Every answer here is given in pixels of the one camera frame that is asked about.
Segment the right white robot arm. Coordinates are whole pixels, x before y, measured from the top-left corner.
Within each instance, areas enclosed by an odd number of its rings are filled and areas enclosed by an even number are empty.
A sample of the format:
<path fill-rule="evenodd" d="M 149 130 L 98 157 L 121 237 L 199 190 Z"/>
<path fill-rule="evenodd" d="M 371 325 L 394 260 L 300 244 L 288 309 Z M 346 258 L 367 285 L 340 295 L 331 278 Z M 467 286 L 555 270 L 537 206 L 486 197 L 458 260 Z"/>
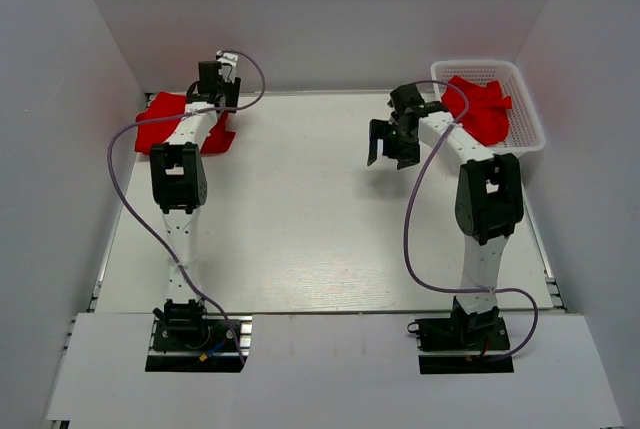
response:
<path fill-rule="evenodd" d="M 450 290 L 448 318 L 420 324 L 419 331 L 436 343 L 477 347 L 498 329 L 497 280 L 510 236 L 524 216 L 521 172 L 513 154 L 497 154 L 469 134 L 440 101 L 427 102 L 417 84 L 405 84 L 389 96 L 391 114 L 369 124 L 369 164 L 378 156 L 398 168 L 428 168 L 421 148 L 442 154 L 458 172 L 454 215 L 464 235 L 461 284 Z"/>

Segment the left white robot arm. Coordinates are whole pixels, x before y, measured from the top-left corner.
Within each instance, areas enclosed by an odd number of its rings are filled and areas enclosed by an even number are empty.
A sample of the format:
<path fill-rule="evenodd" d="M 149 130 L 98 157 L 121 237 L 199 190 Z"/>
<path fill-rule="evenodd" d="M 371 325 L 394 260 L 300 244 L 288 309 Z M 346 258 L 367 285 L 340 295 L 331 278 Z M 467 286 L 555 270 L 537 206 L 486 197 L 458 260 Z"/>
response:
<path fill-rule="evenodd" d="M 220 51 L 215 60 L 198 64 L 199 78 L 186 92 L 184 117 L 149 155 L 152 194 L 171 249 L 166 302 L 155 314 L 163 335 L 189 348 L 205 345 L 212 327 L 203 317 L 204 298 L 192 290 L 198 282 L 198 220 L 208 192 L 201 149 L 222 109 L 237 102 L 237 62 L 237 55 Z"/>

